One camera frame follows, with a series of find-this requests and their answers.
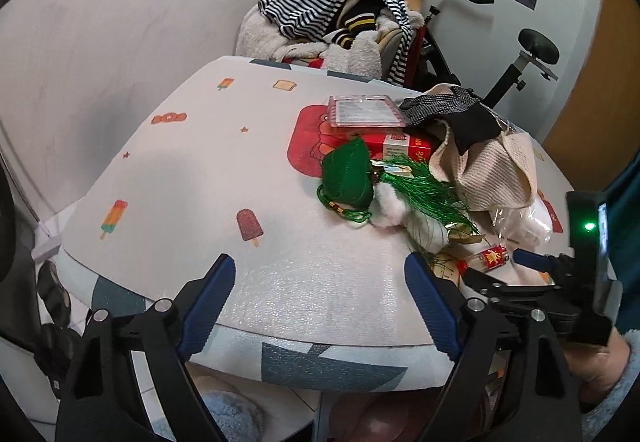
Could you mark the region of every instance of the popsicle print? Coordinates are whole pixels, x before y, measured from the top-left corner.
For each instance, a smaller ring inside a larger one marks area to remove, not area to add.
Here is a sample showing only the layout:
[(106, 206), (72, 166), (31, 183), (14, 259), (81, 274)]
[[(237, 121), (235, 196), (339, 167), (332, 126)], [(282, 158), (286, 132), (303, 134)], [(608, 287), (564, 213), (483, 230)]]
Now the popsicle print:
[(251, 240), (254, 247), (260, 247), (258, 237), (262, 236), (264, 231), (262, 230), (258, 219), (255, 217), (254, 212), (251, 209), (242, 209), (236, 214), (236, 220), (238, 221), (242, 240)]
[(218, 91), (222, 91), (223, 89), (231, 86), (234, 80), (235, 80), (234, 78), (230, 78), (230, 77), (222, 79), (222, 82), (220, 82), (220, 84), (218, 85)]
[(186, 113), (165, 113), (164, 115), (156, 115), (151, 119), (151, 124), (159, 124), (161, 122), (184, 122), (187, 120)]
[(127, 205), (128, 203), (124, 200), (116, 200), (116, 203), (113, 204), (113, 207), (109, 211), (109, 214), (102, 223), (102, 234), (100, 235), (100, 239), (104, 239), (107, 234), (111, 234), (111, 232), (113, 232), (113, 230), (116, 228), (116, 225), (120, 221), (120, 218), (122, 218)]

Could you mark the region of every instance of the exercise bike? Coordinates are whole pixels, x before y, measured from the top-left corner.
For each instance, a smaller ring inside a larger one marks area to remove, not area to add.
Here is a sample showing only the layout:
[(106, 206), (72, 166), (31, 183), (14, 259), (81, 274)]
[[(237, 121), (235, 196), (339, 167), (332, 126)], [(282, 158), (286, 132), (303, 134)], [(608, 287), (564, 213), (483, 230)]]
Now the exercise bike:
[[(477, 5), (495, 3), (495, 0), (467, 1)], [(420, 59), (415, 80), (413, 86), (411, 86), (412, 89), (417, 91), (427, 91), (441, 82), (460, 85), (460, 80), (449, 69), (447, 61), (438, 47), (433, 33), (429, 29), (429, 23), (439, 14), (440, 10), (435, 6), (431, 6), (429, 14), (425, 18), (424, 41), (420, 50)], [(549, 38), (532, 28), (523, 28), (518, 35), (518, 42), (523, 49), (518, 54), (516, 60), (507, 67), (494, 87), (484, 97), (475, 94), (487, 107), (494, 108), (511, 89), (511, 86), (515, 85), (518, 91), (524, 89), (526, 83), (520, 76), (528, 64), (537, 67), (542, 77), (546, 80), (558, 80), (558, 76), (549, 69), (548, 66), (558, 63), (560, 52)]]

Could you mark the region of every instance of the blue gripper pad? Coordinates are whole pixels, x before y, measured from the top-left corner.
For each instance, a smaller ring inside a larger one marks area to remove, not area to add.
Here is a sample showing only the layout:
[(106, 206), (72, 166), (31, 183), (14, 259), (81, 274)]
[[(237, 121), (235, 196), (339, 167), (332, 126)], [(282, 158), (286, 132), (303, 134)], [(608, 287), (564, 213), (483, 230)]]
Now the blue gripper pad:
[(230, 256), (226, 256), (216, 271), (207, 274), (200, 294), (182, 322), (182, 338), (176, 351), (184, 361), (204, 349), (235, 282), (236, 263)]
[(521, 248), (513, 251), (513, 263), (524, 265), (538, 272), (550, 272), (553, 269), (553, 263), (547, 256)]
[(457, 361), (462, 353), (462, 346), (458, 339), (458, 321), (435, 284), (449, 283), (455, 292), (460, 293), (460, 291), (450, 281), (434, 281), (435, 275), (426, 265), (421, 263), (418, 256), (414, 252), (404, 260), (404, 280), (436, 348), (447, 354), (451, 361)]

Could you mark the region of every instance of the white wall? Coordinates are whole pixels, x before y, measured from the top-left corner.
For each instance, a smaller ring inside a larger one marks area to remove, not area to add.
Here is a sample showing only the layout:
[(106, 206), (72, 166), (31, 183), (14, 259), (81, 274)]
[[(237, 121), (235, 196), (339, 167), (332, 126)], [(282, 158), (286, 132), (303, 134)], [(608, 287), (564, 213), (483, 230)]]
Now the white wall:
[(465, 0), (425, 0), (423, 8), (442, 10), (432, 31), (449, 68), (479, 96), (485, 96), (521, 50), (518, 33), (533, 28), (560, 51), (552, 70), (558, 82), (547, 81), (528, 66), (527, 86), (504, 96), (496, 111), (542, 142), (564, 107), (587, 58), (601, 0), (538, 0), (535, 10), (514, 0), (473, 5)]
[[(231, 54), (257, 0), (11, 0), (0, 9), (0, 146), (46, 219), (82, 197), (137, 126), (207, 62)], [(477, 7), (426, 0), (434, 33), (463, 83), (486, 93), (532, 27), (554, 40), (560, 82), (527, 70), (498, 110), (537, 138), (571, 91), (600, 0), (512, 0)]]
[(232, 54), (257, 1), (11, 0), (0, 9), (0, 145), (40, 218), (84, 196), (160, 102)]

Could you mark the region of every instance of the green knotted ornament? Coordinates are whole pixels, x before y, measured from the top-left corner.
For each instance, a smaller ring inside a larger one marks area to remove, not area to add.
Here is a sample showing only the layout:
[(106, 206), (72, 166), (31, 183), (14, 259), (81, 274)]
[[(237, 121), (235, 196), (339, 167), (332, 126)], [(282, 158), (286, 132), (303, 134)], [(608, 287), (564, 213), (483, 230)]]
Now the green knotted ornament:
[[(410, 171), (410, 175), (387, 171), (394, 166), (400, 167), (399, 171)], [(363, 223), (371, 217), (368, 208), (377, 182), (390, 184), (413, 209), (445, 226), (462, 223), (473, 233), (478, 232), (453, 186), (437, 181), (427, 163), (400, 155), (378, 162), (374, 167), (369, 159), (369, 150), (360, 138), (341, 145), (324, 157), (318, 199), (327, 209), (343, 218)]]
[(366, 221), (370, 216), (367, 209), (373, 200), (370, 171), (369, 150), (362, 139), (343, 144), (322, 160), (322, 185), (318, 187), (318, 199), (325, 207), (347, 219)]

